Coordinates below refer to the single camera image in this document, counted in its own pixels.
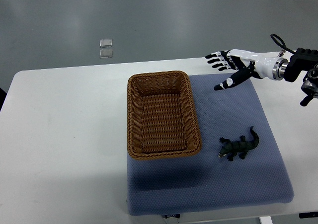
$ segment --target brown basket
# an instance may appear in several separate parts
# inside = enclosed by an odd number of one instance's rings
[[[132,158],[184,157],[200,151],[200,130],[186,73],[133,75],[127,97],[127,149]]]

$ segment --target concrete floor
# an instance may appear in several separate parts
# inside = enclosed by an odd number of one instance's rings
[[[318,0],[0,0],[0,87],[21,70],[279,51],[271,33],[293,50],[318,49],[317,15]],[[99,58],[103,38],[113,39],[113,58]]]

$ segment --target small transparent block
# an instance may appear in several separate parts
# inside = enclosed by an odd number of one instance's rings
[[[113,56],[113,50],[112,49],[101,49],[100,50],[100,58],[111,58]]]
[[[260,217],[259,220],[261,224],[273,224],[272,218],[270,216]]]
[[[113,40],[112,39],[102,39],[100,40],[99,46],[101,48],[104,47],[111,47],[113,45]]]

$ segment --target black fingertip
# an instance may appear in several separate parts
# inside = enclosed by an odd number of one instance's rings
[[[223,90],[223,88],[218,84],[214,87],[214,91]]]
[[[308,95],[306,96],[301,102],[300,105],[301,106],[307,106],[308,103],[313,99],[314,97],[312,95]]]
[[[215,59],[209,60],[208,63],[212,64],[212,63],[219,62],[219,61],[220,61],[219,59],[215,58]]]
[[[216,54],[209,54],[207,56],[205,56],[206,59],[210,59],[210,58],[214,58],[214,57],[217,57]]]
[[[223,64],[214,64],[214,65],[212,65],[212,67],[214,68],[214,69],[216,69],[216,68],[218,68],[218,67],[220,67],[220,66],[222,66]]]

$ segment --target crocodile tail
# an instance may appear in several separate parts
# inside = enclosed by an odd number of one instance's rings
[[[249,131],[252,134],[252,136],[254,137],[254,140],[252,141],[252,146],[253,146],[253,148],[256,148],[258,146],[258,143],[259,143],[259,137],[258,137],[257,133],[253,130],[253,127],[254,126],[251,126]]]

